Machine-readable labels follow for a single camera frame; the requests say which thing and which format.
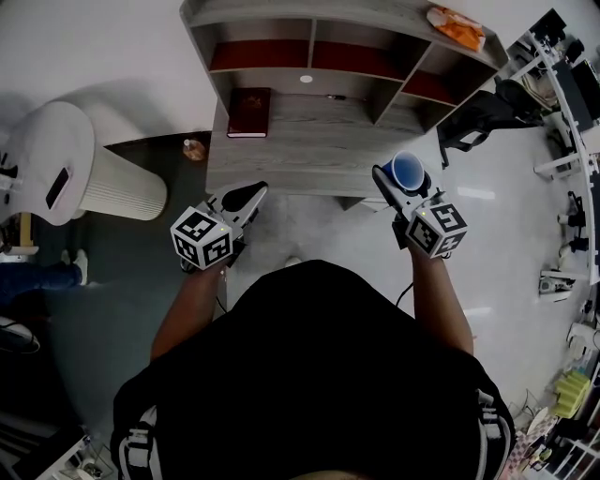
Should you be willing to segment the yellow-green ribbed foam block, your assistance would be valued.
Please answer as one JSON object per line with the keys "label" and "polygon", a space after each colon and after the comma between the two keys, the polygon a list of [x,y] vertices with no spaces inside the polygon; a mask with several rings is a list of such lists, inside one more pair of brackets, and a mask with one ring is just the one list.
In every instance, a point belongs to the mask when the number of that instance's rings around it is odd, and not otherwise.
{"label": "yellow-green ribbed foam block", "polygon": [[570,370],[554,383],[557,396],[553,414],[565,419],[572,418],[580,408],[590,389],[591,381],[577,370]]}

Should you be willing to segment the person's left forearm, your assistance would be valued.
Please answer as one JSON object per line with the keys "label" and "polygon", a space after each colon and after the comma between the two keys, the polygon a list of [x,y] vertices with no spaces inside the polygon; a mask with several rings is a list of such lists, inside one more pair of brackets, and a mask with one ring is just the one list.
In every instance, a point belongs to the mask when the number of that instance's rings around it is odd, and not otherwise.
{"label": "person's left forearm", "polygon": [[152,361],[198,334],[213,319],[223,262],[187,276],[152,344]]}

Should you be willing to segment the person's black shirt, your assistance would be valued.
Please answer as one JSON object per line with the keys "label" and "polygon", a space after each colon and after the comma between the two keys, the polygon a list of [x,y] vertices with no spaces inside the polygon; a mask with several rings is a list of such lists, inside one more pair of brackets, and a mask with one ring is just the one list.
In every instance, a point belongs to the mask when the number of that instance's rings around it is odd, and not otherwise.
{"label": "person's black shirt", "polygon": [[354,272],[257,280],[113,404],[119,480],[498,480],[515,427],[479,361]]}

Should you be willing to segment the grey wooden shelf desk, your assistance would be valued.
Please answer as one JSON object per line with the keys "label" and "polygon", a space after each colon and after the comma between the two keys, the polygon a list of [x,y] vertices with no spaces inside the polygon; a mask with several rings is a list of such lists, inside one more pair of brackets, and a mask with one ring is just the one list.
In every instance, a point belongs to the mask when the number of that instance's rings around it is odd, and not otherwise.
{"label": "grey wooden shelf desk", "polygon": [[184,0],[180,13],[226,114],[234,88],[342,95],[365,103],[372,124],[408,96],[424,100],[418,115],[431,129],[508,55],[491,30],[483,51],[462,47],[428,22],[430,8],[429,0]]}

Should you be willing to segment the white metal rack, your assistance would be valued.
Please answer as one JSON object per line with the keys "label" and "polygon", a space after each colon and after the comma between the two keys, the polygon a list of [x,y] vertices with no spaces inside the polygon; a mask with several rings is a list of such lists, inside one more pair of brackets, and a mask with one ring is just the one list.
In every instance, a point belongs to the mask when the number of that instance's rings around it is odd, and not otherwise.
{"label": "white metal rack", "polygon": [[581,440],[565,439],[539,470],[527,480],[600,480],[600,428],[592,426]]}

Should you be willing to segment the blue plastic cup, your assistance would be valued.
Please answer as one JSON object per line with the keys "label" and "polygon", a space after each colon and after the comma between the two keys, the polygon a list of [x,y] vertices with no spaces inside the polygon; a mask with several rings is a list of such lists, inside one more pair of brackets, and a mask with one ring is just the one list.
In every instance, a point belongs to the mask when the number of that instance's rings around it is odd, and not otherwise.
{"label": "blue plastic cup", "polygon": [[420,159],[408,152],[398,151],[382,166],[386,176],[405,191],[418,190],[425,181],[425,170]]}

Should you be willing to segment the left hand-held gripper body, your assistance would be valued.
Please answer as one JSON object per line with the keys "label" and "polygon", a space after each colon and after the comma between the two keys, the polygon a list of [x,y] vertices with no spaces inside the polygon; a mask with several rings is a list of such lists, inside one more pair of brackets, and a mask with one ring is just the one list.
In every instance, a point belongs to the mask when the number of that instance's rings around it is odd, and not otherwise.
{"label": "left hand-held gripper body", "polygon": [[231,266],[246,248],[245,226],[230,226],[224,209],[213,208],[213,197],[188,207],[170,234],[183,271],[206,270],[226,261]]}

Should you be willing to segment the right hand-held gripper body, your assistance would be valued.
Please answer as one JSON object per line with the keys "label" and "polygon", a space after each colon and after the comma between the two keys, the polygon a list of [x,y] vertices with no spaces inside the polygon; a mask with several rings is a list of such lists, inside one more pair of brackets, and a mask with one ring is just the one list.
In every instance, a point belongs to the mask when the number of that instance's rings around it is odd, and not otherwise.
{"label": "right hand-held gripper body", "polygon": [[442,191],[397,213],[392,229],[400,248],[415,245],[434,259],[451,255],[465,237],[468,225]]}

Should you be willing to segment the small cardboard box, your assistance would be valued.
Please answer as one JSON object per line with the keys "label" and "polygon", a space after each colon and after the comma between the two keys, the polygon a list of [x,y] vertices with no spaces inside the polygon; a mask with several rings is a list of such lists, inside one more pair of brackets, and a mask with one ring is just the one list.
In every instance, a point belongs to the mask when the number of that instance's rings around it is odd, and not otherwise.
{"label": "small cardboard box", "polygon": [[34,256],[38,253],[29,213],[14,215],[0,224],[0,253],[8,256]]}

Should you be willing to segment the black computer monitor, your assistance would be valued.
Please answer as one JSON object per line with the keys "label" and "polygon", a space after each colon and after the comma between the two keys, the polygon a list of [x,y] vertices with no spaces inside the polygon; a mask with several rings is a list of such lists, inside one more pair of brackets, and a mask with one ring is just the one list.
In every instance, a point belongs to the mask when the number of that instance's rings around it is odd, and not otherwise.
{"label": "black computer monitor", "polygon": [[573,77],[571,68],[564,60],[561,60],[552,69],[561,86],[570,112],[577,122],[577,131],[582,133],[591,129],[593,127],[593,120],[585,103],[584,96]]}

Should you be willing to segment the small white floor device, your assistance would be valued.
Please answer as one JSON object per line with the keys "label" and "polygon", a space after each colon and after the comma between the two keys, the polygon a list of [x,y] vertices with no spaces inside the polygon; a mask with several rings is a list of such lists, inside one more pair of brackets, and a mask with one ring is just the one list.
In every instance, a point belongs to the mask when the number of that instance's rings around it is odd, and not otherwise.
{"label": "small white floor device", "polygon": [[558,303],[571,296],[576,281],[572,278],[559,277],[558,274],[557,270],[540,273],[538,296],[541,300]]}

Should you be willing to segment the dark red book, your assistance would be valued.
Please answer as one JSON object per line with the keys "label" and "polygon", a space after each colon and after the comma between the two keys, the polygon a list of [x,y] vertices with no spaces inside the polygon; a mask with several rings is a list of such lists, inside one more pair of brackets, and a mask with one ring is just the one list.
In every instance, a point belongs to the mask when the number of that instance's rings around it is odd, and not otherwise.
{"label": "dark red book", "polygon": [[270,88],[234,88],[230,97],[227,137],[266,138],[270,103]]}

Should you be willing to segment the white round pedestal table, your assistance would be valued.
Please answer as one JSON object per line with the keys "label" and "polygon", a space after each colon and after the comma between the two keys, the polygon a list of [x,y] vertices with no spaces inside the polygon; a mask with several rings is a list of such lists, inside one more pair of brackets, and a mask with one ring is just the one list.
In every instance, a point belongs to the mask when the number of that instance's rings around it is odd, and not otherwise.
{"label": "white round pedestal table", "polygon": [[[45,197],[62,168],[70,181],[49,210]],[[147,221],[167,196],[158,175],[102,146],[88,116],[64,101],[29,113],[0,147],[0,223],[29,213],[61,226],[81,212]]]}

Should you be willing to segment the grey wood-grain table top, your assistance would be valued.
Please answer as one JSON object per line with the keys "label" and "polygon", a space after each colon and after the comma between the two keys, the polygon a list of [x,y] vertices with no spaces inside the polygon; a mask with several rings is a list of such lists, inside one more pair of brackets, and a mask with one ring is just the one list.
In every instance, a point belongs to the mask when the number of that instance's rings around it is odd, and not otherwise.
{"label": "grey wood-grain table top", "polygon": [[394,154],[415,154],[433,176],[442,175],[437,131],[418,115],[425,102],[400,96],[378,124],[356,99],[271,98],[264,138],[230,139],[229,118],[218,106],[207,163],[206,189],[264,181],[272,193],[368,198],[379,194],[372,176]]}

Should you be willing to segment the orange plastic bag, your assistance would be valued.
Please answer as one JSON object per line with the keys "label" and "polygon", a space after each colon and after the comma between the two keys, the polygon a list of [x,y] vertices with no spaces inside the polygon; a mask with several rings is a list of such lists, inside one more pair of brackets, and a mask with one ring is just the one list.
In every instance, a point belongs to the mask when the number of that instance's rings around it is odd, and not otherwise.
{"label": "orange plastic bag", "polygon": [[480,53],[486,43],[483,26],[447,7],[431,7],[427,21],[439,32],[471,51]]}

